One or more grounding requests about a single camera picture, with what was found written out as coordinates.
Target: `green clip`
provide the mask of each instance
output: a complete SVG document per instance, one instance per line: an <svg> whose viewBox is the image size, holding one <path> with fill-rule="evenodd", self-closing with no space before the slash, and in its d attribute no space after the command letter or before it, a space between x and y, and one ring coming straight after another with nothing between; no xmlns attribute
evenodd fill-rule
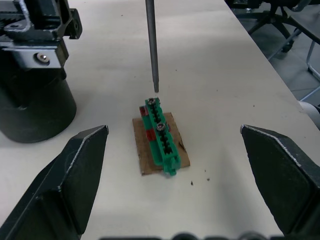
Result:
<svg viewBox="0 0 320 240"><path fill-rule="evenodd" d="M165 173L176 175L181 167L181 159L170 133L170 126L160 107L159 98L145 100L145 106L140 107L140 113L154 164L162 166Z"/></svg>

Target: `bolt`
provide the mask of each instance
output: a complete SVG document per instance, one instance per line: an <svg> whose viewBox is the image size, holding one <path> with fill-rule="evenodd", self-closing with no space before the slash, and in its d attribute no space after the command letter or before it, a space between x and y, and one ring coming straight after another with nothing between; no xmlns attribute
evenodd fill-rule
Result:
<svg viewBox="0 0 320 240"><path fill-rule="evenodd" d="M50 62L50 59L48 56L44 55L43 53L38 53L36 55L36 58L41 62L41 63L44 63L44 64L47 64Z"/></svg>
<svg viewBox="0 0 320 240"><path fill-rule="evenodd" d="M154 105L155 103L156 103L156 99L154 99L152 97L148 99L148 104L149 105Z"/></svg>
<svg viewBox="0 0 320 240"><path fill-rule="evenodd" d="M156 125L156 129L159 131L159 132L162 132L166 129L166 125L162 122L159 122L157 125Z"/></svg>

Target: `white table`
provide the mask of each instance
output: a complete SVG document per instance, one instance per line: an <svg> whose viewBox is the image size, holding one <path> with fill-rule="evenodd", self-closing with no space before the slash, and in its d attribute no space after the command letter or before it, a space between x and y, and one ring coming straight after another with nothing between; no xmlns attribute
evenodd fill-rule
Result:
<svg viewBox="0 0 320 240"><path fill-rule="evenodd" d="M107 124L100 185L83 240L171 238L181 231L199 238L235 238L248 230L280 234L256 187L240 126L287 135L318 164L320 132L224 1L156 1L157 96L172 112L191 161L170 179L140 175L132 125L139 106L155 96L145 2L69 5L83 24L80 40L66 41L77 114L64 132L44 142L19 144L0 136L0 222L69 138Z"/></svg>

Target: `cardboard piece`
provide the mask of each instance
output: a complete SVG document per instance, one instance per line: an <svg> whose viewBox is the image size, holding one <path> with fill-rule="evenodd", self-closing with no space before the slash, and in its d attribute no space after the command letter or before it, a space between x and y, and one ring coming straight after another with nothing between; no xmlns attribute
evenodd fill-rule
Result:
<svg viewBox="0 0 320 240"><path fill-rule="evenodd" d="M177 147L181 158L181 168L189 167L190 160L185 149L184 143L182 142L181 135L177 128L174 117L172 116L171 112L164 113L163 115L165 117L166 122L170 125L170 133L172 134L174 144ZM142 118L134 118L132 119L132 123L134 128L136 148L139 156L141 175L149 175L161 172L163 170L162 167L156 166L154 164Z"/></svg>

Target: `red plastic piece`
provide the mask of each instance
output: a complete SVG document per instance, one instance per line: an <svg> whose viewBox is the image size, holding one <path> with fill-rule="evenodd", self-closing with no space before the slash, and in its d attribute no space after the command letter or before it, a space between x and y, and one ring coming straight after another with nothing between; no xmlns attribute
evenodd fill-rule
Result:
<svg viewBox="0 0 320 240"><path fill-rule="evenodd" d="M139 110L140 110L141 117L149 115L149 112L148 112L148 109L146 108L146 106L139 107Z"/></svg>
<svg viewBox="0 0 320 240"><path fill-rule="evenodd" d="M146 134L146 138L148 139L149 142L155 141L157 139L155 130L153 128L145 131L145 134Z"/></svg>

